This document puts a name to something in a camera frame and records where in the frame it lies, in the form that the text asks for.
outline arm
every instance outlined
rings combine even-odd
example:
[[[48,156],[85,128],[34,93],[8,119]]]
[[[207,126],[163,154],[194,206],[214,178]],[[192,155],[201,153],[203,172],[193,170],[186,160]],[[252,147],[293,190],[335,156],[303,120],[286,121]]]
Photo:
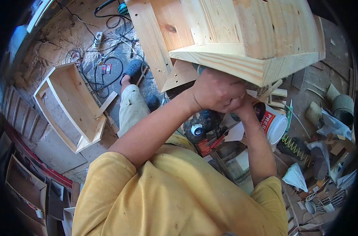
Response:
[[[200,109],[231,111],[240,106],[245,92],[241,79],[207,68],[194,86],[135,124],[109,151],[141,167],[194,113]]]
[[[276,176],[275,159],[248,96],[244,98],[242,106],[233,112],[240,117],[245,128],[249,149],[249,168],[255,187],[266,178]]]

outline beige pants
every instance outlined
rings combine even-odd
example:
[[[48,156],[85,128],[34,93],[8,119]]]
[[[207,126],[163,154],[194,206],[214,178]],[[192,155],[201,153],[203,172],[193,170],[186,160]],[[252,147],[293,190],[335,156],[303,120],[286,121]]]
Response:
[[[121,94],[120,130],[117,132],[117,135],[119,137],[124,135],[133,125],[148,116],[148,114],[150,114],[150,110],[140,93],[140,89],[136,85],[127,86]],[[197,153],[192,143],[178,131],[171,135],[166,144],[174,144]]]

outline fist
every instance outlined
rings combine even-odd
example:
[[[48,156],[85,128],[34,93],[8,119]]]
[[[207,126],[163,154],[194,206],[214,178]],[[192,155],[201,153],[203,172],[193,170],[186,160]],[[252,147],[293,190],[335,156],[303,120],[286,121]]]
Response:
[[[211,109],[222,113],[240,107],[246,94],[246,86],[242,79],[211,68],[204,69],[189,90],[199,109]]]

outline bucket label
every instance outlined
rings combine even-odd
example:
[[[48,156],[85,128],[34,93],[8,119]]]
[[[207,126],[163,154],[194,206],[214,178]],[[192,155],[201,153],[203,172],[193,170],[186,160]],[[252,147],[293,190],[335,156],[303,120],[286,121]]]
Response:
[[[266,111],[264,113],[264,116],[263,116],[263,119],[261,120],[260,122],[260,125],[262,126],[263,130],[264,130],[264,133],[267,135],[267,132],[268,132],[268,128],[270,127],[272,121],[274,120],[275,118],[275,115],[272,114],[271,112],[269,111]]]

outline yellow t-shirt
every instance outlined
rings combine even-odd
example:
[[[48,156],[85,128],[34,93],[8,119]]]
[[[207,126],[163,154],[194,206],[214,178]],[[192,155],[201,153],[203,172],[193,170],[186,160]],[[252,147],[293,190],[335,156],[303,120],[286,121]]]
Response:
[[[73,221],[76,235],[287,235],[281,184],[248,196],[193,151],[163,145],[138,170],[108,152],[91,163]]]

